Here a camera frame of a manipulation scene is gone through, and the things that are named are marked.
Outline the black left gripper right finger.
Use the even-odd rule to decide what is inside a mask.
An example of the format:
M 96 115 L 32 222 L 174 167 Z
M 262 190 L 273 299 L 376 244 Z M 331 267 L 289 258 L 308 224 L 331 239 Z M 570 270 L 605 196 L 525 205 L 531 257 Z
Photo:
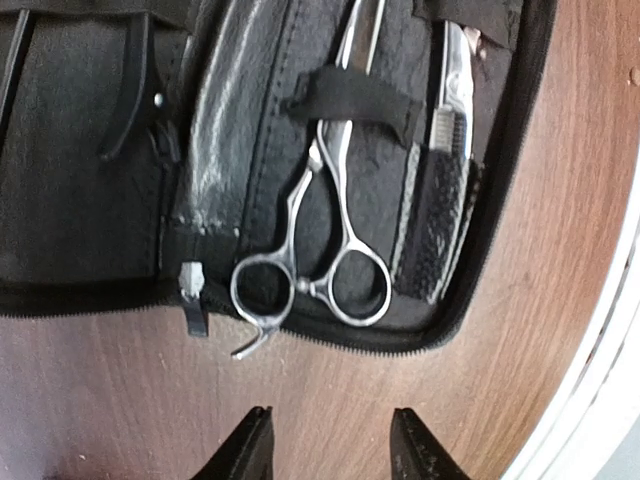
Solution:
M 394 410 L 390 427 L 393 480 L 469 480 L 411 408 Z

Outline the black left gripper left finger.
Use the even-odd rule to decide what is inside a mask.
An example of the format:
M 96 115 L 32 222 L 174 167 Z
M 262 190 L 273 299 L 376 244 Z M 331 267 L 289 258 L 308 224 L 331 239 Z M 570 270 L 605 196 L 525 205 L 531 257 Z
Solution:
M 192 480 L 267 480 L 274 478 L 272 408 L 249 410 Z

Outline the black zip tool case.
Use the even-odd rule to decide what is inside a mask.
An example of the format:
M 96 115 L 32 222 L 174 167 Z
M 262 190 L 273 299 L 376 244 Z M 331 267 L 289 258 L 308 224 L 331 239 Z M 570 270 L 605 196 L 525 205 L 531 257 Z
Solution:
M 1 312 L 179 306 L 402 355 L 456 335 L 542 79 L 553 1 L 5 1 Z M 429 149 L 444 22 L 470 160 Z

